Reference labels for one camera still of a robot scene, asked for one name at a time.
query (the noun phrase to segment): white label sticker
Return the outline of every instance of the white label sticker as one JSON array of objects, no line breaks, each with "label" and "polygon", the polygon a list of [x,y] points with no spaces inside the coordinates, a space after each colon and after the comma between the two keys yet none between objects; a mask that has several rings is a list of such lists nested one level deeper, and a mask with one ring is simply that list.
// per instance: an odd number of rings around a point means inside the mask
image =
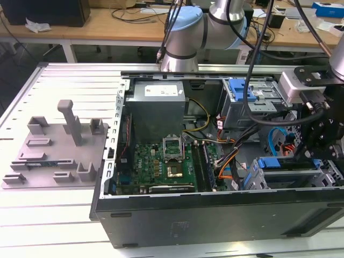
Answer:
[{"label": "white label sticker", "polygon": [[146,97],[173,97],[178,96],[177,85],[147,85]]},{"label": "white label sticker", "polygon": [[264,93],[263,93],[261,90],[254,90],[254,91],[253,91],[253,94],[254,94],[254,95],[261,95],[261,96],[264,96]]},{"label": "white label sticker", "polygon": [[31,166],[31,167],[36,167],[36,166],[38,166],[38,167],[40,167],[40,166],[42,166],[40,163],[28,163],[28,164],[26,164],[27,166]]},{"label": "white label sticker", "polygon": [[247,169],[246,163],[240,163],[240,165],[241,165],[244,169]]},{"label": "white label sticker", "polygon": [[219,128],[220,130],[224,128],[222,121],[217,121],[217,128]]},{"label": "white label sticker", "polygon": [[235,190],[238,190],[238,189],[239,189],[238,184],[237,184],[234,180],[232,181],[232,187],[233,187]]}]

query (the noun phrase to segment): desk leg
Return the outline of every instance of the desk leg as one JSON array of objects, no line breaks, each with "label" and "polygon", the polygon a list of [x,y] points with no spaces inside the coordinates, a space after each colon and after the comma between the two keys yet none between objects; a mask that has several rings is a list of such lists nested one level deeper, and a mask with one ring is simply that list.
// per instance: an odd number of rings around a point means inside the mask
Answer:
[{"label": "desk leg", "polygon": [[108,60],[112,59],[111,46],[106,46],[106,55]]},{"label": "desk leg", "polygon": [[68,63],[77,63],[73,46],[68,43],[62,43],[63,51]]},{"label": "desk leg", "polygon": [[249,50],[248,49],[240,49],[238,58],[236,59],[236,65],[244,65],[246,63],[248,57]]},{"label": "desk leg", "polygon": [[3,46],[8,52],[10,52],[11,55],[15,55],[15,54],[17,53],[17,51],[16,51],[16,49],[15,49],[13,43],[11,43],[11,42],[10,42],[10,43],[4,42],[4,43],[2,43],[2,46]]},{"label": "desk leg", "polygon": [[210,49],[206,49],[206,50],[204,51],[204,61],[205,61],[205,62],[208,62],[209,59],[210,59]]}]

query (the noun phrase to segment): gray peg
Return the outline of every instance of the gray peg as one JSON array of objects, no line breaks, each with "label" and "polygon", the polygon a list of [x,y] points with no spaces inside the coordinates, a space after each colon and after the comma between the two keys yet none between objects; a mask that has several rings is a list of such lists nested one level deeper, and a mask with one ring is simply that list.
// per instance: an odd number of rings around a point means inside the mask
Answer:
[{"label": "gray peg", "polygon": [[73,107],[73,101],[70,99],[62,99],[58,104],[58,110],[63,114],[67,126],[70,130],[71,136],[73,137],[74,143],[76,146],[81,146],[81,127],[77,123],[80,123],[75,119],[73,111],[71,108]]}]

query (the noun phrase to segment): gray power supply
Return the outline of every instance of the gray power supply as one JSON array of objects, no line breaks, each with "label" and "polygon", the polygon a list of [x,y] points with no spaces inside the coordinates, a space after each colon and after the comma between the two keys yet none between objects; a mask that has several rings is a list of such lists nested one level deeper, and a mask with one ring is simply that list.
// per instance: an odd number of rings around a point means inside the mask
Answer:
[{"label": "gray power supply", "polygon": [[133,114],[137,143],[160,143],[183,129],[185,95],[182,82],[136,82],[127,99]]}]

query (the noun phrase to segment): screw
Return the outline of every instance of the screw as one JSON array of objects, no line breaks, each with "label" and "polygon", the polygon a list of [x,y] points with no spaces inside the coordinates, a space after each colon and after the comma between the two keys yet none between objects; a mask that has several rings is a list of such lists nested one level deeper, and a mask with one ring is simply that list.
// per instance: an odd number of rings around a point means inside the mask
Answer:
[{"label": "screw", "polygon": [[313,110],[313,105],[310,102],[307,102],[306,106],[309,110]]},{"label": "screw", "polygon": [[305,156],[306,156],[306,157],[311,157],[310,152],[306,150],[306,151],[305,151]]},{"label": "screw", "polygon": [[330,109],[331,108],[326,101],[324,102],[324,106],[325,106],[326,109]]}]

